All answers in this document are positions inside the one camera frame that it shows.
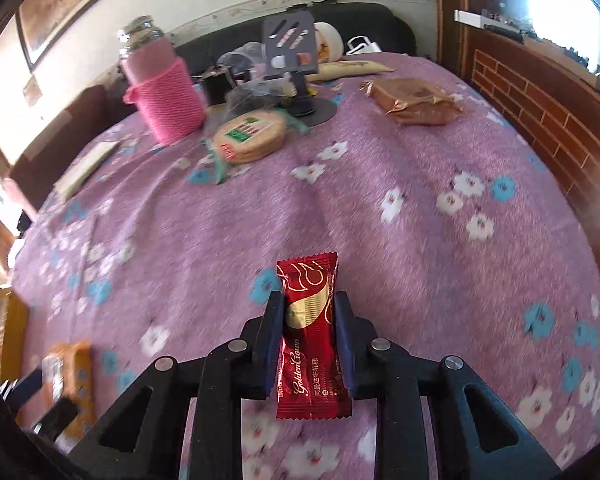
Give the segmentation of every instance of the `bed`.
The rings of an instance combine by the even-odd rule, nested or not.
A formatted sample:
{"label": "bed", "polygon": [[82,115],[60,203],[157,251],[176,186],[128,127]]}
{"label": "bed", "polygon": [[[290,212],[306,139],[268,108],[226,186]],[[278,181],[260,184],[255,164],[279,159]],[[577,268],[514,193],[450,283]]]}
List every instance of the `bed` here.
{"label": "bed", "polygon": [[[90,340],[101,415],[158,356],[238,335],[280,285],[276,260],[337,251],[357,315],[414,355],[462,356],[567,466],[600,440],[600,276],[578,221],[461,80],[422,58],[361,57],[396,71],[321,85],[337,115],[220,186],[198,133],[159,146],[138,114],[102,133],[122,142],[115,155],[69,202],[50,195],[17,257],[24,362]],[[398,76],[434,83],[463,114],[400,126],[358,90]],[[243,404],[245,479],[372,478],[372,402],[340,420],[274,414],[274,399]]]}

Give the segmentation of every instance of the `white bag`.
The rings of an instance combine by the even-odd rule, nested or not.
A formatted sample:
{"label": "white bag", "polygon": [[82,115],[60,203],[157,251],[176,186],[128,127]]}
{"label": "white bag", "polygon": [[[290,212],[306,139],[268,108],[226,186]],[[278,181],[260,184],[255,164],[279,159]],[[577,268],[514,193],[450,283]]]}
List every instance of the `white bag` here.
{"label": "white bag", "polygon": [[[361,43],[353,46],[353,42],[355,40],[362,40]],[[349,47],[349,51],[347,52],[347,56],[351,54],[368,54],[369,52],[382,52],[380,46],[374,41],[373,43],[366,36],[356,36],[355,38],[351,38],[347,41],[347,46]]]}

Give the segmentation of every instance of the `pink knitted cover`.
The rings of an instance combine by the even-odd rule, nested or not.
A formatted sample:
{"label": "pink knitted cover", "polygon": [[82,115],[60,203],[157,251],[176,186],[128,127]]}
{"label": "pink knitted cover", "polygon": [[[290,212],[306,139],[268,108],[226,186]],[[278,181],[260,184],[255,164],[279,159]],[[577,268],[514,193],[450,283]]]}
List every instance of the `pink knitted cover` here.
{"label": "pink knitted cover", "polygon": [[156,77],[130,86],[123,101],[138,107],[161,144],[171,144],[189,135],[205,119],[202,102],[181,57]]}

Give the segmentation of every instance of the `green label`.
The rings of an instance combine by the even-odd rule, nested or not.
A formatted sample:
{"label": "green label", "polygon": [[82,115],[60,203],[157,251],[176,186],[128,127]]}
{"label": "green label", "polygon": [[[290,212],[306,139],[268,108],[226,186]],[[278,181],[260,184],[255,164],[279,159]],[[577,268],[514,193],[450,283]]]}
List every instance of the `green label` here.
{"label": "green label", "polygon": [[233,140],[237,140],[238,142],[244,142],[245,140],[251,139],[249,134],[245,132],[241,132],[240,130],[233,129],[225,133],[225,135]]}

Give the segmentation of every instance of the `red candy wrapper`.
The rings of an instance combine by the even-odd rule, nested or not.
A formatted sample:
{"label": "red candy wrapper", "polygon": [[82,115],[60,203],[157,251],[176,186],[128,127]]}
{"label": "red candy wrapper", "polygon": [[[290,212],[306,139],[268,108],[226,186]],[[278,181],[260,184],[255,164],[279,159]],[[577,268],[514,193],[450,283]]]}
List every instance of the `red candy wrapper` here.
{"label": "red candy wrapper", "polygon": [[278,262],[285,322],[278,369],[278,418],[351,415],[333,327],[336,253]]}

